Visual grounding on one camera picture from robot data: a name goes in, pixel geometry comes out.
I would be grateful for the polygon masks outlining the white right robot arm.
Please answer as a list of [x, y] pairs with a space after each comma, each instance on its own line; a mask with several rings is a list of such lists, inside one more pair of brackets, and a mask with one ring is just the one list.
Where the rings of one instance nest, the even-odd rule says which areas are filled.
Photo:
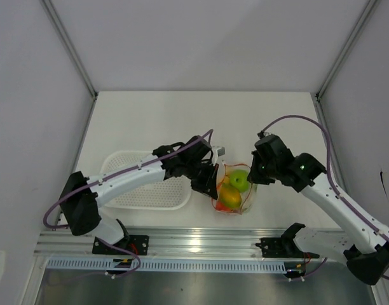
[[295, 223], [280, 237], [282, 251], [291, 257], [304, 252], [330, 258], [361, 282], [377, 284], [389, 268], [389, 227], [331, 184], [330, 173], [312, 155], [293, 156], [279, 136], [263, 133], [254, 147], [249, 182], [280, 182], [292, 188], [319, 206], [347, 235], [342, 239]]

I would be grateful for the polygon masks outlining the green apple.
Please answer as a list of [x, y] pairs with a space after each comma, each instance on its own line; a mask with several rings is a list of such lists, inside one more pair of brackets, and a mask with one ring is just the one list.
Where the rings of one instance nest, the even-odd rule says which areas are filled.
[[250, 183], [247, 180], [246, 170], [234, 170], [229, 174], [229, 183], [241, 193], [249, 190]]

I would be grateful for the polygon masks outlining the orange fruit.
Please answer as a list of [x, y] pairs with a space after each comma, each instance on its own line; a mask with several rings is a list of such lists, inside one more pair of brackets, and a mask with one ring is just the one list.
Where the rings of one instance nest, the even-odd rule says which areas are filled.
[[221, 181], [221, 187], [226, 187], [230, 185], [230, 178], [229, 176], [225, 176], [223, 180]]

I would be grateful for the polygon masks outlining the yellow green mango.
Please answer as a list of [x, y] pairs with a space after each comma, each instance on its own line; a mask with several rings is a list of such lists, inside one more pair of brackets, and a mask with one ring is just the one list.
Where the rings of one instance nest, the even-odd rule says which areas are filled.
[[231, 185], [220, 188], [218, 200], [232, 209], [240, 208], [242, 205], [241, 193]]

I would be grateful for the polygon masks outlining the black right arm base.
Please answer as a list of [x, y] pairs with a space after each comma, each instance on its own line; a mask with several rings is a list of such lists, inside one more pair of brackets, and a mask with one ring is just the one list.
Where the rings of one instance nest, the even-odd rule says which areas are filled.
[[260, 238], [254, 245], [261, 250], [263, 258], [292, 259], [291, 262], [284, 263], [284, 277], [287, 281], [302, 280], [307, 274], [307, 265], [310, 261], [320, 257], [312, 252], [302, 252], [293, 241], [286, 241], [283, 238]]

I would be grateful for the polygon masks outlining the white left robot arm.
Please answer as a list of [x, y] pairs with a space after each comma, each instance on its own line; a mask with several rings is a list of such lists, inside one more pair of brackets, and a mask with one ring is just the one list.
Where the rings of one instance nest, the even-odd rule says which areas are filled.
[[113, 253], [122, 254], [129, 246], [126, 227], [118, 219], [101, 215], [100, 208], [139, 187], [178, 177], [189, 179], [197, 193], [217, 199], [217, 160], [224, 153], [223, 147], [195, 135], [186, 143], [160, 146], [117, 171], [93, 177], [72, 173], [59, 199], [67, 226], [72, 235], [92, 234]]

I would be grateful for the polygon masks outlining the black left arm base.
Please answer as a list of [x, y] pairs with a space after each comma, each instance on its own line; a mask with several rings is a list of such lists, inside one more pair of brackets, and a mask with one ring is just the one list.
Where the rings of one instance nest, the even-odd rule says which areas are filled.
[[106, 273], [117, 277], [136, 268], [138, 266], [136, 256], [146, 256], [148, 246], [148, 235], [130, 235], [111, 247], [98, 238], [95, 238], [92, 246], [92, 254], [110, 256], [111, 270], [106, 271]]

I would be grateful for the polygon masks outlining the clear zip top bag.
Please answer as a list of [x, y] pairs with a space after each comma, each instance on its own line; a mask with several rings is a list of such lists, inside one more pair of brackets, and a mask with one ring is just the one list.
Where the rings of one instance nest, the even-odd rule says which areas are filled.
[[256, 196], [257, 185], [247, 180], [250, 166], [222, 161], [217, 174], [217, 199], [211, 199], [214, 210], [223, 214], [248, 212]]

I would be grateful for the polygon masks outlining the red peach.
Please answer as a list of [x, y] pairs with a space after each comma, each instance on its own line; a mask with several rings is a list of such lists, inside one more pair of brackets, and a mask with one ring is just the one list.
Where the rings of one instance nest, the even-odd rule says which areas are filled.
[[235, 209], [232, 209], [232, 208], [229, 208], [229, 207], [226, 207], [225, 205], [223, 205], [220, 201], [218, 201], [214, 208], [219, 211], [219, 212], [224, 212], [224, 213], [235, 213], [236, 210]]

